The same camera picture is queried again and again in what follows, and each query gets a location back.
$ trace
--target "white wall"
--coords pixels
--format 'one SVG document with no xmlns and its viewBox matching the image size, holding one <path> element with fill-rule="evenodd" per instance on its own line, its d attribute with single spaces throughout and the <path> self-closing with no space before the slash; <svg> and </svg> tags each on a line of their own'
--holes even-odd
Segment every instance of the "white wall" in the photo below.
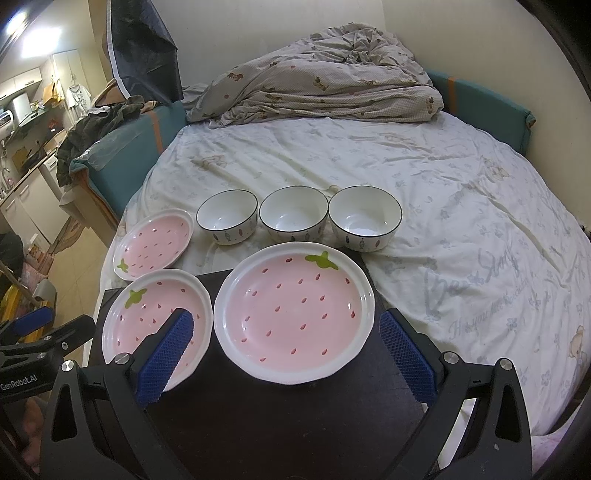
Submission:
<svg viewBox="0 0 591 480">
<path fill-rule="evenodd" d="M 82 63 L 82 69 L 86 77 L 86 87 L 90 92 L 90 96 L 94 99 L 107 85 L 105 72 L 100 62 L 99 49 L 96 45 L 90 45 L 80 48 L 78 53 L 80 54 L 80 62 Z"/>
<path fill-rule="evenodd" d="M 387 30 L 425 68 L 484 85 L 538 119 L 528 159 L 591 225 L 591 102 L 564 54 L 516 0 L 384 0 Z"/>
<path fill-rule="evenodd" d="M 384 28 L 381 0 L 152 0 L 178 47 L 183 85 L 209 83 L 233 66 L 327 27 Z"/>
</svg>

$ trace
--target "bowl rim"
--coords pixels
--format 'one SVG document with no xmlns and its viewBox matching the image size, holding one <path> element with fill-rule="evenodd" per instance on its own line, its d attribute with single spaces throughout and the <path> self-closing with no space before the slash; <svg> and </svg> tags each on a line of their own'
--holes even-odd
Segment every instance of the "bowl rim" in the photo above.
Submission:
<svg viewBox="0 0 591 480">
<path fill-rule="evenodd" d="M 205 228 L 199 222 L 199 211 L 201 210 L 201 208 L 203 207 L 203 205 L 205 205 L 212 198 L 217 197 L 218 195 L 221 195 L 222 193 L 228 193 L 228 192 L 247 192 L 247 193 L 250 193 L 254 197 L 254 199 L 255 199 L 255 209 L 254 209 L 254 211 L 249 216 L 247 216 L 244 220 L 242 220 L 241 222 L 238 222 L 236 225 L 229 226 L 228 228 L 218 228 L 218 229 Z M 206 232 L 225 232 L 226 230 L 231 230 L 232 228 L 236 228 L 237 226 L 242 225 L 244 222 L 249 221 L 250 218 L 252 217 L 252 215 L 254 215 L 257 212 L 257 210 L 258 210 L 258 198 L 256 198 L 256 195 L 254 193 L 252 193 L 250 190 L 245 190 L 245 189 L 224 190 L 223 192 L 219 192 L 219 193 L 216 193 L 215 195 L 210 196 L 207 200 L 205 200 L 205 202 L 203 202 L 201 204 L 201 206 L 197 209 L 197 213 L 195 214 L 195 221 Z"/>
<path fill-rule="evenodd" d="M 367 189 L 375 189 L 375 190 L 380 190 L 384 193 L 386 193 L 387 195 L 391 196 L 393 198 L 393 200 L 398 204 L 398 208 L 400 208 L 400 220 L 398 221 L 398 223 L 396 224 L 396 226 L 394 228 L 392 228 L 390 231 L 385 232 L 385 233 L 379 233 L 378 235 L 358 235 L 356 233 L 350 232 L 349 230 L 347 230 L 346 228 L 341 227 L 332 217 L 332 215 L 330 214 L 330 204 L 332 203 L 332 201 L 338 196 L 339 193 L 344 192 L 345 190 L 349 190 L 349 189 L 355 189 L 355 188 L 359 188 L 359 187 L 363 187 L 363 188 L 367 188 Z M 391 234 L 393 231 L 395 231 L 400 224 L 402 223 L 402 219 L 404 217 L 404 212 L 402 211 L 402 205 L 400 205 L 400 202 L 398 201 L 398 199 L 392 195 L 390 192 L 387 192 L 384 189 L 381 189 L 379 187 L 374 187 L 373 185 L 351 185 L 350 187 L 344 188 L 342 190 L 339 190 L 337 193 L 335 193 L 332 198 L 330 199 L 329 202 L 329 218 L 330 221 L 333 222 L 333 224 L 339 229 L 342 230 L 343 232 L 345 232 L 348 235 L 354 235 L 354 236 L 358 236 L 359 238 L 378 238 L 381 236 L 386 236 Z"/>
<path fill-rule="evenodd" d="M 297 188 L 305 188 L 305 189 L 314 190 L 315 192 L 320 193 L 324 197 L 324 199 L 326 201 L 326 213 L 324 214 L 324 216 L 322 217 L 322 219 L 319 222 L 316 222 L 314 225 L 307 226 L 306 228 L 300 228 L 298 230 L 278 230 L 277 228 L 273 228 L 272 226 L 267 225 L 265 223 L 265 221 L 262 219 L 262 215 L 261 215 L 261 209 L 262 209 L 262 206 L 265 204 L 265 202 L 274 193 L 280 192 L 281 190 L 292 189 L 292 188 L 296 188 L 296 187 Z M 314 187 L 308 187 L 307 185 L 289 185 L 287 187 L 283 187 L 281 189 L 277 189 L 277 190 L 271 192 L 269 195 L 267 195 L 265 197 L 265 199 L 261 202 L 261 207 L 259 208 L 259 218 L 261 219 L 261 223 L 265 227 L 267 227 L 269 230 L 273 230 L 274 232 L 277 232 L 277 233 L 298 233 L 298 232 L 304 232 L 306 230 L 312 230 L 313 228 L 319 226 L 322 222 L 324 222 L 326 220 L 326 218 L 329 215 L 329 205 L 330 205 L 330 201 L 328 200 L 328 198 L 326 198 L 326 195 L 324 193 L 322 193 L 319 189 L 315 189 Z"/>
</svg>

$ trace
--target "ceramic bowl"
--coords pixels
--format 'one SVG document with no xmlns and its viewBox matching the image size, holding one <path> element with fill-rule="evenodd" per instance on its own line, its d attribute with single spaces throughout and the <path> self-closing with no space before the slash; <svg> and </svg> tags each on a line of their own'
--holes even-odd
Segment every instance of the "ceramic bowl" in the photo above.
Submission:
<svg viewBox="0 0 591 480">
<path fill-rule="evenodd" d="M 197 223 L 218 245 L 236 245 L 256 230 L 258 200 L 247 190 L 209 197 L 197 211 Z"/>
<path fill-rule="evenodd" d="M 259 216 L 277 242 L 315 242 L 326 226 L 329 201 L 311 187 L 286 187 L 271 193 Z"/>
<path fill-rule="evenodd" d="M 394 236 L 402 222 L 402 207 L 385 190 L 359 185 L 332 197 L 329 216 L 340 242 L 351 250 L 375 252 Z"/>
</svg>

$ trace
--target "ceiling light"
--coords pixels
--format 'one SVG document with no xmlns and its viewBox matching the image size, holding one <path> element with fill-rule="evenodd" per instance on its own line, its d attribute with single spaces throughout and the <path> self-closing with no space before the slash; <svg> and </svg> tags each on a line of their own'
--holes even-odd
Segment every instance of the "ceiling light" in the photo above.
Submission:
<svg viewBox="0 0 591 480">
<path fill-rule="evenodd" d="M 54 53 L 61 28 L 39 28 L 30 32 L 22 43 L 22 58 L 44 57 Z"/>
<path fill-rule="evenodd" d="M 14 17 L 10 19 L 6 29 L 6 35 L 9 37 L 13 35 L 13 33 L 17 32 L 18 30 L 23 30 L 25 20 L 27 19 L 27 14 L 25 12 L 19 12 Z"/>
</svg>

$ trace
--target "pink plate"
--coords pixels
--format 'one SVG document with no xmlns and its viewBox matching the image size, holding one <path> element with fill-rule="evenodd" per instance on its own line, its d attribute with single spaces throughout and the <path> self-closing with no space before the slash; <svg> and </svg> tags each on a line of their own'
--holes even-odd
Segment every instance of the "pink plate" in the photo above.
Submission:
<svg viewBox="0 0 591 480">
<path fill-rule="evenodd" d="M 299 384 L 328 377 L 361 350 L 374 324 L 363 271 L 324 245 L 290 242 L 241 262 L 217 295 L 226 355 L 253 377 Z"/>
<path fill-rule="evenodd" d="M 193 315 L 193 338 L 164 391 L 191 375 L 205 355 L 212 335 L 213 310 L 209 293 L 193 275 L 175 269 L 144 275 L 117 297 L 103 327 L 103 356 L 109 363 L 118 353 L 133 353 L 142 340 L 158 331 L 174 309 Z"/>
<path fill-rule="evenodd" d="M 181 209 L 162 210 L 145 218 L 115 249 L 115 273 L 124 280 L 136 280 L 169 267 L 187 248 L 193 228 L 193 218 Z"/>
</svg>

